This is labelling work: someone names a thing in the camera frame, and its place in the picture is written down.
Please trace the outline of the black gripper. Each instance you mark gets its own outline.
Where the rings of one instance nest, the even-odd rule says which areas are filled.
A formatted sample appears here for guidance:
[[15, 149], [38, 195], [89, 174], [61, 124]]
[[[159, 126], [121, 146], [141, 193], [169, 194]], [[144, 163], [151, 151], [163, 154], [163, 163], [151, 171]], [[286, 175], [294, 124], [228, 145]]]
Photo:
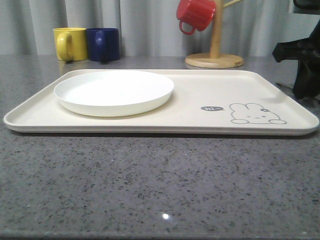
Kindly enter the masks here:
[[320, 94], [320, 26], [307, 38], [277, 43], [272, 55], [276, 62], [297, 60], [298, 69], [292, 89], [296, 99]]

